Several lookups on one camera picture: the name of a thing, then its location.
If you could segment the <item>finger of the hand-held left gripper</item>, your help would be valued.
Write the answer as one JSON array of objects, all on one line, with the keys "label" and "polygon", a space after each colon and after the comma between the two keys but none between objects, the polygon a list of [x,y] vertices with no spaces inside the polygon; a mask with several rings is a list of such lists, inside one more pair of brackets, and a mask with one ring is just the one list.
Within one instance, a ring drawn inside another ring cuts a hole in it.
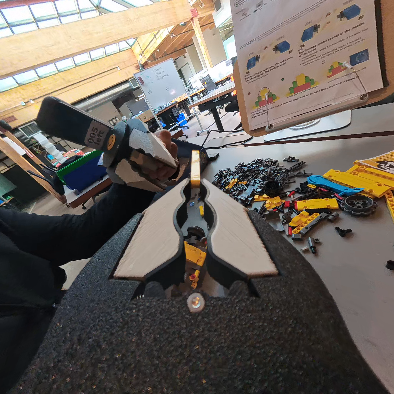
[{"label": "finger of the hand-held left gripper", "polygon": [[165,182],[152,180],[149,176],[133,166],[133,162],[122,159],[115,168],[115,183],[130,186],[132,188],[152,192],[164,191],[168,185]]},{"label": "finger of the hand-held left gripper", "polygon": [[130,161],[145,170],[158,170],[162,167],[176,169],[178,164],[164,143],[153,133],[137,128],[131,130],[129,145],[132,149]]}]

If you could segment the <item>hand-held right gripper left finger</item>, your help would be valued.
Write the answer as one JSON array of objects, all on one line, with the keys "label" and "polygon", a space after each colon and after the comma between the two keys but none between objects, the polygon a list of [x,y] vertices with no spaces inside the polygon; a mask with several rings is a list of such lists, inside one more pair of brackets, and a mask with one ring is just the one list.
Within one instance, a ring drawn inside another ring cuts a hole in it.
[{"label": "hand-held right gripper left finger", "polygon": [[142,213],[114,279],[182,280],[184,241],[176,215],[185,208],[189,186],[189,179],[181,181]]}]

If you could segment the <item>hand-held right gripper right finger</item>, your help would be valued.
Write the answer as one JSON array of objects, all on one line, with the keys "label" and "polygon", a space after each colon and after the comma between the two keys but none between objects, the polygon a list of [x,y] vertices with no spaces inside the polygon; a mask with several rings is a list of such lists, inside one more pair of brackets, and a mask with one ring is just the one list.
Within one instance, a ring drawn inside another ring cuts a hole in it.
[{"label": "hand-held right gripper right finger", "polygon": [[207,269],[212,277],[278,275],[249,210],[209,181],[201,181],[204,219],[208,225]]}]

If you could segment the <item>yellow toy block vehicle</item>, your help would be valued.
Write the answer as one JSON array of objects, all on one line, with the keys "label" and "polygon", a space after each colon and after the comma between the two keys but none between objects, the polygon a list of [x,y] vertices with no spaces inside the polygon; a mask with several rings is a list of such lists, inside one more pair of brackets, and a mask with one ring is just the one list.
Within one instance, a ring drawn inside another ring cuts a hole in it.
[{"label": "yellow toy block vehicle", "polygon": [[184,237],[186,255],[184,283],[187,287],[196,290],[202,287],[207,273],[207,238],[205,231],[199,226],[190,226],[187,232],[187,236]]}]

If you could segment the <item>short yellow brick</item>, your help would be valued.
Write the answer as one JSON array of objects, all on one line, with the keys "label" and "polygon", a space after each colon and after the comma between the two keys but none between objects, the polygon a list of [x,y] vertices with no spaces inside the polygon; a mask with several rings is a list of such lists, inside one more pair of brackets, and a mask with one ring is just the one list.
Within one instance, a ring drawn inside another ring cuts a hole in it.
[{"label": "short yellow brick", "polygon": [[200,188],[200,151],[193,150],[191,152],[191,167],[190,167],[190,185],[192,189]]}]

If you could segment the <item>pile of small dark pieces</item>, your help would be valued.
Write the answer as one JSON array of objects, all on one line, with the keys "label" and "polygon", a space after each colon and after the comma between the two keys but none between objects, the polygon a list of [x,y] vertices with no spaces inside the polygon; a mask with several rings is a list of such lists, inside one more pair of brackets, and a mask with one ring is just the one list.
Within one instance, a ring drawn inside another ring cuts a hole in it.
[{"label": "pile of small dark pieces", "polygon": [[303,253],[317,254],[319,239],[308,237],[312,228],[324,220],[335,221],[345,196],[308,184],[313,175],[306,163],[295,156],[278,160],[258,158],[220,170],[213,184],[244,207],[253,209],[274,230],[292,241],[306,240]]}]

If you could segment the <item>person's left forearm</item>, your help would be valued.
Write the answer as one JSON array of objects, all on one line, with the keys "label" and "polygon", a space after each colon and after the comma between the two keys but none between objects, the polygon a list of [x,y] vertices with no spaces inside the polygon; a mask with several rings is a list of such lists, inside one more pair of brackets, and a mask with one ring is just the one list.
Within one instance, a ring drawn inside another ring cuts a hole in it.
[{"label": "person's left forearm", "polygon": [[1,262],[48,262],[61,266],[91,258],[155,192],[113,184],[85,213],[38,215],[1,209]]}]

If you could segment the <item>grey desk with wooden edge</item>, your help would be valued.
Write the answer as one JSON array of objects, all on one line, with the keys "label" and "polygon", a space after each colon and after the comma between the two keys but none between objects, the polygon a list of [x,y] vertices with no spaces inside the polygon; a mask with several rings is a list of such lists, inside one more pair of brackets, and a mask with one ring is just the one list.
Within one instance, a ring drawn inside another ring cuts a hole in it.
[{"label": "grey desk with wooden edge", "polygon": [[[351,125],[324,136],[309,136],[283,144],[250,141],[245,145],[209,149],[219,158],[204,177],[213,181],[221,169],[240,162],[271,158],[282,165],[287,156],[304,161],[305,171],[322,176],[347,171],[356,160],[393,151],[393,103],[355,110]],[[334,222],[322,221],[311,232],[321,240],[316,254],[304,256],[332,294],[362,356],[393,393],[393,221],[385,199],[369,217],[340,212]]]}]

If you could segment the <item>person's left hand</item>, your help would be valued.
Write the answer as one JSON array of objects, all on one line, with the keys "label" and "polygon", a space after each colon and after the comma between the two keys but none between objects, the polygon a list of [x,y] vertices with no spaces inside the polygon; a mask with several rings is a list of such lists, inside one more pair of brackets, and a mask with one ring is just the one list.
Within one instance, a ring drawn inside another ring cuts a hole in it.
[{"label": "person's left hand", "polygon": [[175,179],[180,170],[180,165],[179,165],[179,160],[178,160],[178,147],[177,145],[172,141],[171,139],[171,134],[167,130],[160,130],[156,131],[154,135],[162,141],[162,143],[165,145],[167,151],[170,153],[172,158],[175,160],[175,163],[177,164],[177,168],[173,169],[167,166],[162,166],[158,168],[156,171],[150,171],[149,176],[152,179],[159,180],[159,181],[164,181],[166,179],[171,180]]}]

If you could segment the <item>blue cardboard box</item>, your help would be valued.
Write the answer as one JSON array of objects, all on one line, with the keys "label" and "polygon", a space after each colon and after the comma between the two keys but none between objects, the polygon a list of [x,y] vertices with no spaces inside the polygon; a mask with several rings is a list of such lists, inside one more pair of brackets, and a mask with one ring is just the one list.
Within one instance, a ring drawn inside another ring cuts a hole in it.
[{"label": "blue cardboard box", "polygon": [[191,156],[193,150],[198,150],[200,152],[200,172],[203,173],[209,163],[208,153],[205,147],[178,139],[171,140],[178,147],[178,159],[180,165],[179,174],[173,181],[179,183],[190,177]]}]

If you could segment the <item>blue and green storage bins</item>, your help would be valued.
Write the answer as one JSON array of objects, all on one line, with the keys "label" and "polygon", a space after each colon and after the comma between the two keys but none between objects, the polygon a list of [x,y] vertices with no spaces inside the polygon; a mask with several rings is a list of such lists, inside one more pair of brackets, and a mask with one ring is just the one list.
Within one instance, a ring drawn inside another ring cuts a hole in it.
[{"label": "blue and green storage bins", "polygon": [[70,190],[83,191],[107,175],[103,152],[94,150],[57,171],[59,180]]}]

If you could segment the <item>group of yellow beams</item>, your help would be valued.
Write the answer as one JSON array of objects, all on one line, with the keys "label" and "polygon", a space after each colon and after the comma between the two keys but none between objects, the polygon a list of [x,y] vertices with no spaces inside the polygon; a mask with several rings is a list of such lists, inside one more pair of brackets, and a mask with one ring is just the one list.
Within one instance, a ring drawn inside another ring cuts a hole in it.
[{"label": "group of yellow beams", "polygon": [[344,186],[364,188],[369,197],[384,198],[391,218],[394,218],[394,174],[382,170],[353,165],[347,171],[328,170],[323,177]]}]

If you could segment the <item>person's torso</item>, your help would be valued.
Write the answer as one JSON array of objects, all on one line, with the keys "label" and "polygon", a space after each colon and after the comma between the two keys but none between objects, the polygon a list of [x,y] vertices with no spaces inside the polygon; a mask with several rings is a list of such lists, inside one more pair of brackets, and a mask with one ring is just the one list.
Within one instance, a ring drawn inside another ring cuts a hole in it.
[{"label": "person's torso", "polygon": [[0,389],[7,393],[34,359],[62,299],[65,271],[1,234]]}]

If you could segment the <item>yellow sticker sheet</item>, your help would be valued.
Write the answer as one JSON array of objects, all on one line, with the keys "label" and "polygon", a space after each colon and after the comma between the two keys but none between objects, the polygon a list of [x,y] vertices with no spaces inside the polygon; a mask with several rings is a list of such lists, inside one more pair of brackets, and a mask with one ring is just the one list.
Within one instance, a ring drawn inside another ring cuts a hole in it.
[{"label": "yellow sticker sheet", "polygon": [[354,165],[365,166],[367,168],[373,168],[377,170],[382,170],[389,174],[394,173],[394,151],[390,151],[384,154],[381,154],[376,157],[372,157],[369,159],[356,160]]}]

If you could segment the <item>wooden board with instruction sheet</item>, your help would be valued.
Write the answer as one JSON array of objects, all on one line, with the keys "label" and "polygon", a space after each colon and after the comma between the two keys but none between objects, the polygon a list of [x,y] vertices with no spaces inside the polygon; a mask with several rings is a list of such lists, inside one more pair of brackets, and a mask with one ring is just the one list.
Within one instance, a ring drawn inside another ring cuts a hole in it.
[{"label": "wooden board with instruction sheet", "polygon": [[230,1],[244,130],[264,135],[393,95],[393,1]]}]

